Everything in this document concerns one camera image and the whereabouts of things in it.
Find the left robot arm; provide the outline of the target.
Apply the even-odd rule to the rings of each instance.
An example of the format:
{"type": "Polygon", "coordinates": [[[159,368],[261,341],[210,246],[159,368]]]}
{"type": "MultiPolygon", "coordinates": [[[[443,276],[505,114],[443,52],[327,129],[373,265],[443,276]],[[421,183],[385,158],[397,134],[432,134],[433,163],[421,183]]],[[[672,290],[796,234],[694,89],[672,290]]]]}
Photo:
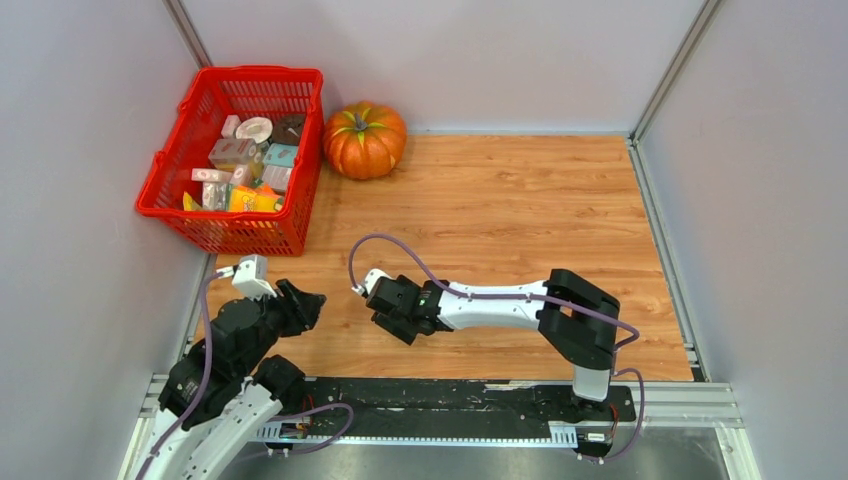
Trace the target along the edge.
{"type": "Polygon", "coordinates": [[[305,373],[269,351],[312,330],[326,301],[282,279],[214,317],[203,307],[205,337],[171,367],[134,477],[211,479],[273,416],[307,406],[305,373]]]}

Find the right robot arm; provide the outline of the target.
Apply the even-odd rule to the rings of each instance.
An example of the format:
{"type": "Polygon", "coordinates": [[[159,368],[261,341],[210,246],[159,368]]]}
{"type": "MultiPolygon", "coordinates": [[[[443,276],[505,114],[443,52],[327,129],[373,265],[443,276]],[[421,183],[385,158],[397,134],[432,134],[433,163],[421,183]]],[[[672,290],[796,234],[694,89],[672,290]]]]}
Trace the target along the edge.
{"type": "Polygon", "coordinates": [[[433,280],[418,285],[372,269],[356,290],[373,322],[406,344],[479,327],[536,331],[574,367],[574,412],[593,419],[610,405],[620,303],[572,271],[554,269],[543,281],[483,287],[433,280]]]}

